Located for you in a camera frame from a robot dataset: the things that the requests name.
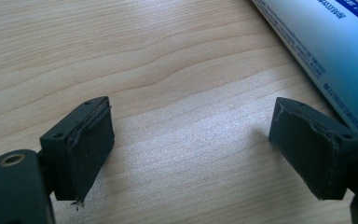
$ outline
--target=white tube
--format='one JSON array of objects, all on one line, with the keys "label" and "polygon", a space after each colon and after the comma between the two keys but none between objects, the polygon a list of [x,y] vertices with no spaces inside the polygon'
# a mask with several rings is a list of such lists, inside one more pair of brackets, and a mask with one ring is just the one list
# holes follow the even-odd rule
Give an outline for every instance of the white tube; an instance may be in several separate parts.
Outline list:
[{"label": "white tube", "polygon": [[338,114],[358,132],[358,2],[253,2]]}]

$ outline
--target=broken plastic piece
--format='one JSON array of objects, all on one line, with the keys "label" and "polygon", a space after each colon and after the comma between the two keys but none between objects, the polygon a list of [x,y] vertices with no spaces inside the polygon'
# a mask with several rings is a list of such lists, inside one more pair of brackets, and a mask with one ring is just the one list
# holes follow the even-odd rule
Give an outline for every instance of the broken plastic piece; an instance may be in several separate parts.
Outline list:
[{"label": "broken plastic piece", "polygon": [[0,156],[0,224],[55,223],[49,194],[83,204],[115,142],[109,98],[78,106],[40,142]]},{"label": "broken plastic piece", "polygon": [[358,223],[358,133],[308,105],[277,98],[269,141],[317,198],[341,200],[351,189]]}]

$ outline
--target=wood grain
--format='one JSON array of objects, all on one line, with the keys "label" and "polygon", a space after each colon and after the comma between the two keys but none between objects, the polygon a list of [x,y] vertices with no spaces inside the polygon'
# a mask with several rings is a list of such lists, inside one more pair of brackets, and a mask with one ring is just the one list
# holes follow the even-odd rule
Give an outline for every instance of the wood grain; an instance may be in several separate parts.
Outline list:
[{"label": "wood grain", "polygon": [[277,96],[332,113],[251,1],[0,1],[0,155],[100,95],[116,144],[58,223],[351,223],[268,143]]}]

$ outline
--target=metal ring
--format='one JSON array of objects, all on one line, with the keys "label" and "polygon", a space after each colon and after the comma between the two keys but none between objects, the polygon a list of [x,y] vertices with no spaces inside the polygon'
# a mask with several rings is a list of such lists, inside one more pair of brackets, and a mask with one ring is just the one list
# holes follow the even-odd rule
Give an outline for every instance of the metal ring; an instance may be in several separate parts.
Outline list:
[{"label": "metal ring", "polygon": [[4,159],[1,160],[1,166],[12,166],[22,162],[25,159],[25,154],[11,154],[6,156]]}]

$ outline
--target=glue tube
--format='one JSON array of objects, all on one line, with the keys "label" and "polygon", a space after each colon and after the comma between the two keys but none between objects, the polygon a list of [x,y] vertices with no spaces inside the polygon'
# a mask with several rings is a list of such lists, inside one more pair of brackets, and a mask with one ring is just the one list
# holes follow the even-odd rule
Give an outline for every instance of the glue tube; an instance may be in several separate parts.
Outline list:
[{"label": "glue tube", "polygon": [[358,132],[358,2],[253,2],[338,114]]}]

